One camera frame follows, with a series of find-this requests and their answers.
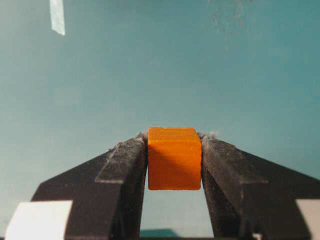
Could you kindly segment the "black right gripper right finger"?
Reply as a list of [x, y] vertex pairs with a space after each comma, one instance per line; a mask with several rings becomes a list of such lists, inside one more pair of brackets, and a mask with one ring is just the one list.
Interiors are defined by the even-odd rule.
[[317, 240], [318, 179], [199, 134], [202, 184], [217, 239]]

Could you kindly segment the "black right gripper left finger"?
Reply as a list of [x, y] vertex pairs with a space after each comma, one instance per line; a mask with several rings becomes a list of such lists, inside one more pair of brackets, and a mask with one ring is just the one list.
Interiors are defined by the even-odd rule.
[[21, 202], [7, 240], [112, 240], [140, 234], [147, 137], [140, 133], [108, 152], [42, 182]]

